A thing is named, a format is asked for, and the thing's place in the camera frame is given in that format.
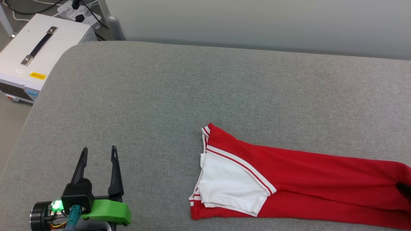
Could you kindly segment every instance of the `electrical outlet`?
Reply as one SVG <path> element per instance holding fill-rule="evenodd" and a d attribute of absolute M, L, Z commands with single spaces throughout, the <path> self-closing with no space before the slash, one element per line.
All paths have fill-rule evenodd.
<path fill-rule="evenodd" d="M 84 15 L 84 21 L 81 23 L 91 25 L 94 30 L 100 29 L 100 23 L 96 20 L 96 18 L 91 14 L 91 12 L 83 5 L 80 5 L 78 9 L 73 9 L 72 7 L 73 1 L 67 1 L 63 5 L 57 8 L 57 11 L 60 13 L 60 16 L 71 21 L 76 20 L 76 16 Z M 101 16 L 94 13 L 94 15 L 101 20 Z"/>

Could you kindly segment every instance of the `gray table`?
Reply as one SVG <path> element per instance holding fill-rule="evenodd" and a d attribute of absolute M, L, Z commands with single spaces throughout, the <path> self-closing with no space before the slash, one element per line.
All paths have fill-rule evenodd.
<path fill-rule="evenodd" d="M 244 141 L 411 164 L 411 62 L 143 42 L 71 48 L 48 78 L 0 179 L 0 230 L 28 230 L 83 147 L 94 195 L 115 145 L 134 224 L 119 230 L 387 230 L 299 219 L 190 219 L 200 128 Z"/>

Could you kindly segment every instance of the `white power supply box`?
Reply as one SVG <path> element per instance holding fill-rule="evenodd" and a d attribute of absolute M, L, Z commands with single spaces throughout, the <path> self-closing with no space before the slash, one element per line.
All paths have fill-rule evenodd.
<path fill-rule="evenodd" d="M 60 56 L 77 44 L 97 41 L 90 25 L 36 14 L 0 53 L 0 91 L 34 103 Z"/>

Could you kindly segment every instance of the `cable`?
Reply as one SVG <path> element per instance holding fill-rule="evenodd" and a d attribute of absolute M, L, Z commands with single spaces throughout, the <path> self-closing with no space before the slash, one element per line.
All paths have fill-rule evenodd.
<path fill-rule="evenodd" d="M 64 222 L 63 224 L 59 224 L 59 225 L 52 225 L 52 224 L 50 224 L 50 228 L 51 228 L 52 230 L 62 229 L 66 224 L 67 224 L 67 222 Z"/>
<path fill-rule="evenodd" d="M 63 214 L 63 216 L 65 216 L 65 217 L 69 217 L 67 214 L 64 213 L 64 209 L 61 210 L 61 214 Z"/>
<path fill-rule="evenodd" d="M 94 18 L 97 20 L 97 22 L 99 22 L 99 23 L 100 23 L 102 26 L 104 26 L 105 28 L 110 29 L 108 26 L 104 25 L 104 24 L 96 17 L 96 15 L 91 11 L 90 7 L 88 7 L 88 5 L 86 5 L 83 0 L 80 0 L 80 1 L 81 1 L 81 2 L 84 4 L 84 6 L 90 11 L 90 13 L 91 13 L 91 14 L 94 16 Z"/>
<path fill-rule="evenodd" d="M 12 12 L 13 12 L 13 18 L 16 20 L 16 21 L 25 21 L 25 22 L 30 22 L 30 20 L 29 19 L 23 19 L 23 18 L 16 18 L 16 13 L 12 10 Z"/>
<path fill-rule="evenodd" d="M 92 6 L 94 6 L 94 5 L 98 5 L 99 3 L 98 3 L 98 0 L 95 0 L 94 2 L 90 2 L 89 4 L 87 4 L 88 5 L 88 7 L 92 7 Z"/>
<path fill-rule="evenodd" d="M 97 34 L 96 32 L 94 32 L 94 33 L 96 34 L 97 38 L 100 39 L 100 41 L 105 41 L 106 40 L 105 38 L 103 38 L 103 36 Z"/>
<path fill-rule="evenodd" d="M 42 4 L 47 4 L 47 5 L 53 5 L 54 4 L 54 3 L 51 3 L 51 2 L 42 2 L 42 1 L 39 1 L 39 0 L 31 0 L 31 1 L 42 3 Z"/>
<path fill-rule="evenodd" d="M 61 13 L 63 13 L 63 12 L 59 12 L 59 13 L 57 13 L 57 14 L 53 15 L 52 17 L 59 16 L 59 15 L 61 15 Z"/>
<path fill-rule="evenodd" d="M 23 19 L 23 18 L 16 18 L 16 13 L 13 11 L 13 18 L 17 21 L 25 21 L 25 22 L 30 22 L 29 19 Z"/>
<path fill-rule="evenodd" d="M 43 13 L 44 11 L 53 8 L 54 6 L 56 6 L 57 4 L 59 4 L 60 2 L 62 2 L 63 0 L 59 0 L 58 2 L 56 2 L 56 3 L 54 3 L 53 5 L 49 6 L 48 8 L 45 8 L 44 10 L 41 10 L 41 11 L 39 11 L 39 12 L 34 12 L 34 13 L 18 12 L 18 11 L 16 11 L 13 7 L 10 6 L 10 4 L 7 2 L 7 0 L 3 0 L 3 1 L 6 3 L 6 5 L 7 5 L 12 11 L 14 11 L 14 12 L 16 12 L 16 13 L 18 13 L 18 14 L 22 14 L 22 15 L 32 15 L 32 14 L 40 14 L 40 13 Z"/>

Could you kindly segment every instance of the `white stripe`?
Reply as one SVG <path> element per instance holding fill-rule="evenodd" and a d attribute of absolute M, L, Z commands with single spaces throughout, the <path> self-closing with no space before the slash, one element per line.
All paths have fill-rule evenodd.
<path fill-rule="evenodd" d="M 206 139 L 206 135 L 204 134 L 204 132 L 203 132 L 203 147 L 204 147 L 204 151 L 203 151 L 203 153 L 205 153 L 206 151 L 206 141 L 205 141 L 205 139 Z"/>
<path fill-rule="evenodd" d="M 208 134 L 207 134 L 207 133 L 205 132 L 205 129 L 206 129 L 206 128 L 205 128 L 205 127 L 203 127 L 203 128 L 201 129 L 201 131 L 202 131 L 202 132 L 203 132 L 203 134 L 204 134 L 204 135 L 208 138 L 208 134 L 210 134 L 210 133 L 208 133 Z"/>
<path fill-rule="evenodd" d="M 226 156 L 226 157 L 229 157 L 229 158 L 231 158 L 231 159 L 233 159 L 233 160 L 241 163 L 241 164 L 244 165 L 245 167 L 247 167 L 247 168 L 248 168 L 251 172 L 253 172 L 253 173 L 255 174 L 255 176 L 257 176 L 258 178 L 256 178 L 256 177 L 254 176 L 254 174 L 250 173 L 247 169 L 245 169 L 243 166 L 241 166 L 241 164 L 238 164 L 238 163 L 234 162 L 236 165 L 240 166 L 242 169 L 244 169 L 245 171 L 247 171 L 264 189 L 266 189 L 266 191 L 268 192 L 268 195 L 270 195 L 270 191 L 269 191 L 262 183 L 264 183 L 264 184 L 271 190 L 272 193 L 275 193 L 275 192 L 277 191 L 277 190 L 275 189 L 275 187 L 274 187 L 263 175 L 261 175 L 252 165 L 250 165 L 250 164 L 249 164 L 248 162 L 246 162 L 245 160 L 239 158 L 239 157 L 236 156 L 236 155 L 233 155 L 233 154 L 231 154 L 231 153 L 229 153 L 229 152 L 226 152 L 226 151 L 224 151 L 224 150 L 221 150 L 221 149 L 219 149 L 219 148 L 216 148 L 216 147 L 213 147 L 213 146 L 210 146 L 210 145 L 208 145 L 207 148 L 210 149 L 210 150 L 212 150 L 212 151 L 214 151 L 214 152 L 220 153 L 220 154 L 222 154 L 222 155 L 224 155 L 224 156 Z M 207 153 L 210 153 L 210 154 L 213 154 L 213 155 L 215 155 L 215 156 L 221 157 L 221 155 L 218 155 L 218 154 L 213 153 L 213 152 L 207 152 Z"/>
<path fill-rule="evenodd" d="M 204 129 L 205 129 L 209 134 L 211 134 L 211 133 L 210 133 L 210 129 L 208 128 L 208 126 L 205 126 Z"/>
<path fill-rule="evenodd" d="M 237 212 L 245 213 L 245 214 L 251 215 L 253 217 L 257 217 L 257 215 L 258 215 L 256 213 L 248 212 L 248 211 L 245 211 L 245 210 L 242 210 L 240 208 L 233 207 L 233 206 L 222 205 L 222 204 L 217 204 L 217 203 L 212 203 L 212 202 L 210 202 L 210 203 L 205 202 L 203 204 L 204 204 L 204 207 L 206 207 L 206 208 L 226 208 L 226 209 L 234 210 L 234 211 L 237 211 Z"/>
<path fill-rule="evenodd" d="M 196 186 L 194 187 L 193 194 L 191 194 L 191 196 L 188 198 L 189 200 L 192 200 L 192 199 L 194 198 L 194 194 L 197 194 L 197 193 L 199 192 L 199 190 L 197 189 L 197 187 L 199 186 L 200 179 L 201 179 L 201 176 L 202 176 L 202 175 L 203 175 L 203 169 L 201 169 L 201 171 L 200 171 L 199 179 L 198 179 L 198 181 L 197 181 L 197 183 L 196 183 Z"/>

